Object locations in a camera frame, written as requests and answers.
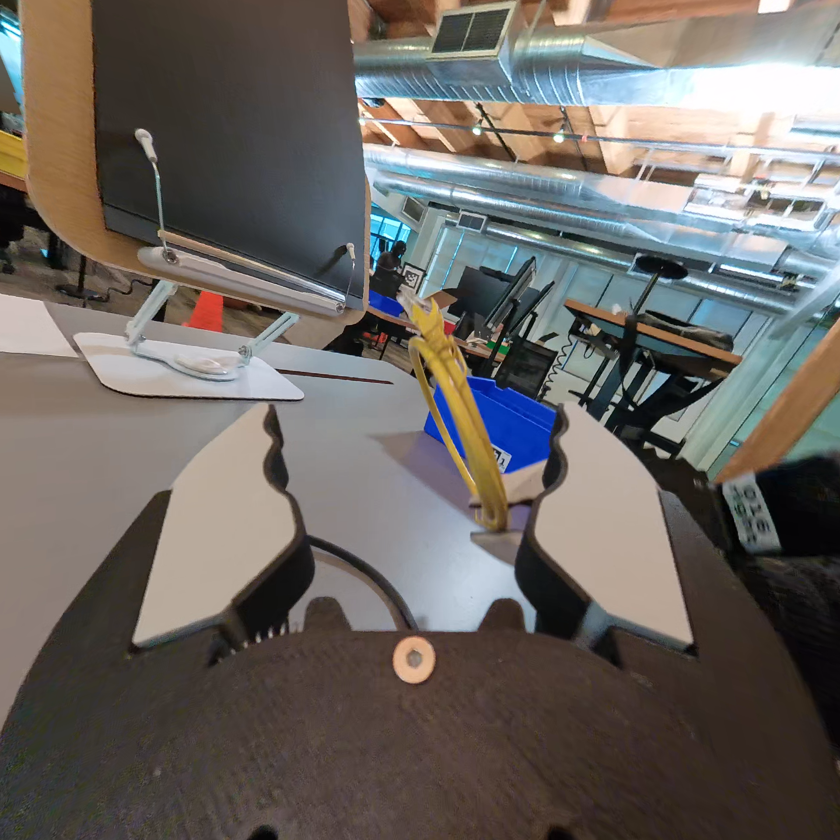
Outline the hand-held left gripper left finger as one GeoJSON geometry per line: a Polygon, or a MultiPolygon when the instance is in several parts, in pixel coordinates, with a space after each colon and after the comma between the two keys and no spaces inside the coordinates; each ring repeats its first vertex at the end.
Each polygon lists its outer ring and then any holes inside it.
{"type": "Polygon", "coordinates": [[[152,647],[229,627],[249,638],[282,618],[245,617],[275,573],[308,553],[298,503],[287,491],[275,404],[258,404],[215,437],[175,479],[132,635],[152,647]]]}

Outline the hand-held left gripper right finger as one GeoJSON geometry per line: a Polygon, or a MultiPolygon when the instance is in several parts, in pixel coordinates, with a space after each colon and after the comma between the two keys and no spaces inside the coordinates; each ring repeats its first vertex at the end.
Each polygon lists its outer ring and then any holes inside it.
{"type": "Polygon", "coordinates": [[[558,406],[515,577],[538,634],[594,649],[619,629],[695,642],[655,480],[575,403],[558,406]]]}

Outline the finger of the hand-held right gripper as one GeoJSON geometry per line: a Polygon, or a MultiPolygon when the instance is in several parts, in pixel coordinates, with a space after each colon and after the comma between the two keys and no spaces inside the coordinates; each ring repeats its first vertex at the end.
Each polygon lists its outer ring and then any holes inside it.
{"type": "Polygon", "coordinates": [[[522,530],[503,530],[492,532],[487,530],[474,531],[469,535],[470,541],[497,560],[514,566],[522,544],[522,530]]]}
{"type": "Polygon", "coordinates": [[[498,469],[483,470],[471,492],[469,508],[507,510],[529,504],[543,492],[544,459],[514,471],[500,473],[498,469]]]}

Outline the blue bin with marker sticker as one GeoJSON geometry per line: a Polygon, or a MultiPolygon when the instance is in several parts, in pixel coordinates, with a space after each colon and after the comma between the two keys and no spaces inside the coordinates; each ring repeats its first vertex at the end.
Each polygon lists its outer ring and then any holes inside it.
{"type": "Polygon", "coordinates": [[[491,380],[467,378],[501,474],[538,464],[550,455],[556,411],[491,380]]]}

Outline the black monitor on arm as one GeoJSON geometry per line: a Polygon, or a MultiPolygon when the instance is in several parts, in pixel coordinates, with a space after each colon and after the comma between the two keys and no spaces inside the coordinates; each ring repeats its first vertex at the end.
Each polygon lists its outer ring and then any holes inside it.
{"type": "Polygon", "coordinates": [[[500,328],[500,337],[503,340],[512,338],[520,330],[522,321],[553,290],[553,280],[539,288],[534,286],[538,277],[537,263],[536,256],[532,256],[523,264],[497,306],[493,318],[496,326],[500,328]]]}

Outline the black computer case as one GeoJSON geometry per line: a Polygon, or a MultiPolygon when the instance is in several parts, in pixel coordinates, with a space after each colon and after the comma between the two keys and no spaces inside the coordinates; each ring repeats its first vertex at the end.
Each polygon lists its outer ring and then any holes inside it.
{"type": "Polygon", "coordinates": [[[510,389],[539,402],[557,357],[557,351],[517,337],[498,368],[495,382],[500,389],[510,389]]]}

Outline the black computer monitor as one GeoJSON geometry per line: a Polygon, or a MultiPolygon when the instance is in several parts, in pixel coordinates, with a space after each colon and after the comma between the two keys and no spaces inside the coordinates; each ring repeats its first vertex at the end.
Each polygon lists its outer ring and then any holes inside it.
{"type": "Polygon", "coordinates": [[[518,308],[521,285],[517,276],[506,275],[503,280],[466,267],[456,288],[460,314],[472,316],[474,333],[488,340],[518,308]]]}

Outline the wooden-top standing desk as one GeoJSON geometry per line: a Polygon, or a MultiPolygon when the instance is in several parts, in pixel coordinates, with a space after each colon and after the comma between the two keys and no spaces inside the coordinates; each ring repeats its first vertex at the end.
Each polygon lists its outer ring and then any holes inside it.
{"type": "Polygon", "coordinates": [[[655,426],[705,400],[742,362],[728,350],[677,332],[566,299],[573,316],[569,338],[596,350],[603,362],[579,405],[637,451],[649,446],[676,458],[683,441],[658,434],[655,426]]]}

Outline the long wooden desk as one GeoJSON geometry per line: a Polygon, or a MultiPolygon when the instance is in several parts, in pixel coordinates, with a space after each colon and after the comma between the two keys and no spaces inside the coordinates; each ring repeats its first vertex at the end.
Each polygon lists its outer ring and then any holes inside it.
{"type": "MultiPolygon", "coordinates": [[[[366,314],[372,315],[378,322],[387,322],[393,326],[399,327],[411,333],[412,335],[421,334],[421,330],[410,320],[391,315],[390,313],[377,310],[375,308],[368,308],[366,314]]],[[[453,333],[447,333],[447,336],[462,349],[462,353],[472,354],[481,359],[488,359],[493,350],[487,345],[487,341],[478,340],[463,340],[457,338],[453,333]]]]}

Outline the orange traffic cone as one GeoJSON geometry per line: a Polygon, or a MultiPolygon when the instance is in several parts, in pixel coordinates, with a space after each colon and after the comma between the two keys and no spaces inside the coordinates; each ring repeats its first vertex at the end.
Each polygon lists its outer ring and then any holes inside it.
{"type": "Polygon", "coordinates": [[[224,298],[210,291],[201,291],[188,320],[182,326],[207,332],[224,331],[224,298]]]}

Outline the printed paper sheet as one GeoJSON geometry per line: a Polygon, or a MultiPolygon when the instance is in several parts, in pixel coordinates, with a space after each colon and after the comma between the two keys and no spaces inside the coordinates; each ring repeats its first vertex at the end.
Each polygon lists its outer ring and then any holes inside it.
{"type": "Polygon", "coordinates": [[[42,301],[1,295],[1,353],[76,359],[42,301]]]}

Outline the wooden board with black panel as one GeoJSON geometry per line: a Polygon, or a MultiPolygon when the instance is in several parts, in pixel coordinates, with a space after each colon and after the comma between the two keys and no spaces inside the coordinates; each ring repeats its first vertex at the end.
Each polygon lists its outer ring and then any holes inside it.
{"type": "Polygon", "coordinates": [[[31,1],[28,194],[92,260],[345,324],[370,190],[345,2],[31,1]]]}

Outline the vent grille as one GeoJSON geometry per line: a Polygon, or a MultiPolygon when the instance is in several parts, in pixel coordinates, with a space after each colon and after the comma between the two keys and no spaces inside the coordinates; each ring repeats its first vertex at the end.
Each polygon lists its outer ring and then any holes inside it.
{"type": "Polygon", "coordinates": [[[431,60],[499,58],[522,24],[519,2],[472,4],[443,12],[429,49],[431,60]]]}

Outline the large silver ventilation duct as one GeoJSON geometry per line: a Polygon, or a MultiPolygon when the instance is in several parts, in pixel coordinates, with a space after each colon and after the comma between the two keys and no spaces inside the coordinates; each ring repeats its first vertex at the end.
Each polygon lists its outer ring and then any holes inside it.
{"type": "Polygon", "coordinates": [[[433,37],[353,48],[360,98],[838,112],[839,12],[809,3],[777,14],[642,24],[526,25],[495,59],[429,58],[433,37]]]}

